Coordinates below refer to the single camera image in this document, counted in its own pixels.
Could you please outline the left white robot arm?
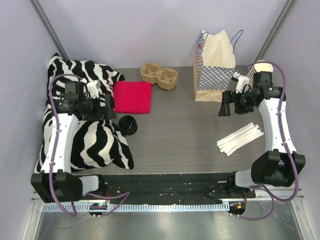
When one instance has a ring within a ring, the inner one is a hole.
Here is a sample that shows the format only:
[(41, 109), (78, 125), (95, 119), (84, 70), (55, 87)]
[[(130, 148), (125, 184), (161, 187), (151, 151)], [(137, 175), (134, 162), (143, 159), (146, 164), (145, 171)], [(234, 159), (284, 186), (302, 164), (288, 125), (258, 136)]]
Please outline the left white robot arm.
[(44, 203), (77, 202), (87, 193), (100, 200), (107, 192), (101, 175), (72, 175), (71, 154), (74, 136), (81, 120), (114, 119), (111, 95), (105, 96), (106, 106), (100, 105), (101, 83), (93, 80), (68, 81), (61, 99), (49, 93), (52, 112), (51, 138), (45, 161), (30, 183)]

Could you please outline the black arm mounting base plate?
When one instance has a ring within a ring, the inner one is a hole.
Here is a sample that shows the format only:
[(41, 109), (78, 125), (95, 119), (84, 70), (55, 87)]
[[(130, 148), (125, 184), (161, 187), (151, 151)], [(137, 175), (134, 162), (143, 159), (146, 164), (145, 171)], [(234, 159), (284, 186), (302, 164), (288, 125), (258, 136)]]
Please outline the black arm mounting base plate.
[(208, 205), (223, 199), (254, 199), (256, 193), (235, 185), (235, 173), (159, 173), (102, 175), (101, 194), (129, 192), (127, 205)]

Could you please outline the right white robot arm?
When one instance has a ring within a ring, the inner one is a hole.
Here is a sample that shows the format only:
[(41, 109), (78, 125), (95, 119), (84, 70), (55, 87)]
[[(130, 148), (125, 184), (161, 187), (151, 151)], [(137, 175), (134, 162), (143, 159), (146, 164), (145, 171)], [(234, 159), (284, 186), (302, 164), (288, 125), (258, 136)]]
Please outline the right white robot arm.
[(236, 198), (244, 188), (297, 185), (306, 158), (297, 153), (291, 140), (285, 87), (273, 84), (270, 71), (255, 73), (252, 88), (249, 87), (249, 78), (238, 72), (233, 74), (232, 80), (237, 83), (236, 89), (222, 93), (218, 115), (230, 116), (230, 104), (234, 104), (234, 112), (239, 115), (252, 113), (254, 108), (258, 108), (264, 127), (265, 152), (253, 162), (250, 169), (234, 173), (231, 182), (225, 186), (226, 193)]

